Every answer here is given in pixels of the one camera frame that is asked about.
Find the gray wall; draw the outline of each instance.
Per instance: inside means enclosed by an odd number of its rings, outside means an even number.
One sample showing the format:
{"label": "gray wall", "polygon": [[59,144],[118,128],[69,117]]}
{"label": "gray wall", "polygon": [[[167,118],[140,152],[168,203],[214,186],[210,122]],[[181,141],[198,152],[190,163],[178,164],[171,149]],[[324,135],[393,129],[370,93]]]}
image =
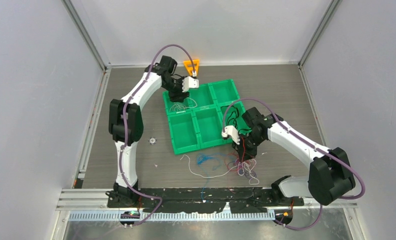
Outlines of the gray wall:
{"label": "gray wall", "polygon": [[396,239],[396,0],[342,1],[304,66],[329,146],[363,177],[372,239]]}
{"label": "gray wall", "polygon": [[[172,43],[201,64],[298,62],[330,2],[74,0],[112,65],[148,65],[161,47]],[[187,60],[179,49],[164,54]]]}
{"label": "gray wall", "polygon": [[0,1],[0,239],[50,233],[101,75],[61,1]]}

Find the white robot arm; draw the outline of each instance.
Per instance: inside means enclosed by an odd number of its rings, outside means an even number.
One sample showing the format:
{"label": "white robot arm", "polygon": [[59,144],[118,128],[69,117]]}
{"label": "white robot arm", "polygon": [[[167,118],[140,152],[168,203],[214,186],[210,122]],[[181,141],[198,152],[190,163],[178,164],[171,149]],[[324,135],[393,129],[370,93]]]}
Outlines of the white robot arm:
{"label": "white robot arm", "polygon": [[[185,98],[189,97],[189,89],[198,88],[198,79],[190,76],[179,76],[175,78],[174,72],[176,70],[177,62],[168,56],[162,56],[161,61],[156,63],[154,66],[148,66],[143,73],[142,79],[136,84],[136,86],[121,100],[113,99],[110,103],[109,108],[109,125],[108,130],[115,141],[115,147],[117,149],[117,156],[120,151],[123,151],[121,155],[121,166],[117,164],[117,178],[114,183],[114,191],[120,195],[132,199],[135,201],[135,195],[133,194],[126,182],[122,177],[122,171],[124,176],[127,178],[127,182],[130,186],[138,189],[138,176],[136,174],[136,148],[138,141],[144,131],[144,125],[142,121],[141,109],[144,108],[145,103],[150,99],[156,90],[163,87],[168,90],[168,95],[172,102],[181,102]],[[151,69],[151,72],[146,79],[147,72]],[[127,144],[125,136],[125,124],[123,119],[123,107],[128,102],[126,107],[127,113]]]}
{"label": "white robot arm", "polygon": [[251,132],[240,134],[230,125],[221,133],[225,139],[232,137],[232,147],[239,156],[245,156],[241,161],[254,158],[257,146],[269,140],[293,154],[309,170],[308,176],[285,176],[275,181],[272,188],[278,190],[280,198],[309,197],[326,206],[356,186],[349,170],[321,153],[330,153],[349,166],[347,154],[341,148],[331,150],[319,145],[293,129],[280,116],[277,116],[279,121],[276,121],[272,114],[264,116],[255,107],[247,110],[242,118]]}

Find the orange object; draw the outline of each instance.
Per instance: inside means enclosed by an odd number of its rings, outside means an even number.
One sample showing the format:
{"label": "orange object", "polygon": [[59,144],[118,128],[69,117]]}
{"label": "orange object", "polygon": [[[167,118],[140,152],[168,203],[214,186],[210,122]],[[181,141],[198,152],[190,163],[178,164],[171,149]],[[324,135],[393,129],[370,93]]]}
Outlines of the orange object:
{"label": "orange object", "polygon": [[[196,75],[198,76],[198,68],[200,67],[200,60],[199,59],[194,59],[192,60],[193,62],[193,66],[195,67],[195,71],[196,71]],[[189,73],[189,75],[193,75],[192,71],[194,70],[192,68],[192,64],[191,64],[191,60],[186,60],[183,61],[183,65],[185,66],[187,72]]]}

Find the floor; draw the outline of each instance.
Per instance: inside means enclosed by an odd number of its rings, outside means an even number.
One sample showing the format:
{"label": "floor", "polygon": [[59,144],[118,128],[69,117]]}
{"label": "floor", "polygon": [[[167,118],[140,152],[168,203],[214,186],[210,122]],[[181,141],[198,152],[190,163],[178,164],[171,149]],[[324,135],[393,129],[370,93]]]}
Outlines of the floor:
{"label": "floor", "polygon": [[[100,118],[83,182],[84,189],[110,189],[117,175],[116,148],[108,132],[109,105],[112,99],[125,96],[139,81],[144,68],[113,68],[106,89]],[[186,75],[184,67],[176,73]],[[310,107],[309,99],[296,65],[241,65],[201,66],[198,75],[200,83],[233,79],[239,95],[254,97],[269,104],[273,110],[292,127],[310,139],[321,143],[320,134]],[[136,170],[140,188],[185,188],[185,187],[247,187],[249,180],[235,172],[222,177],[206,179],[193,175],[188,169],[188,158],[174,155],[167,115],[162,98],[164,89],[158,90],[142,108],[144,132],[138,143]],[[261,113],[268,111],[254,102],[244,102],[245,109],[257,107]],[[149,138],[157,139],[149,144]],[[189,152],[191,170],[210,176],[221,175],[226,167],[208,161],[199,168],[198,153],[232,153],[230,144]],[[308,171],[292,154],[275,143],[264,142],[258,147],[257,165],[254,168],[259,179],[258,186],[270,186],[277,179],[286,176],[304,176]]]}

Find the small metal object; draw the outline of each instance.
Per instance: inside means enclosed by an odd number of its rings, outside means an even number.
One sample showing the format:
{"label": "small metal object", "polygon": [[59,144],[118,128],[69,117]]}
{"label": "small metal object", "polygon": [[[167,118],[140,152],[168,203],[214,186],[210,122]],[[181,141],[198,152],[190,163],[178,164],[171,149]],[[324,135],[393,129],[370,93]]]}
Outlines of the small metal object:
{"label": "small metal object", "polygon": [[151,137],[151,138],[149,138],[149,144],[151,144],[151,145],[154,145],[154,144],[156,144],[157,143],[157,139],[155,138],[155,137]]}

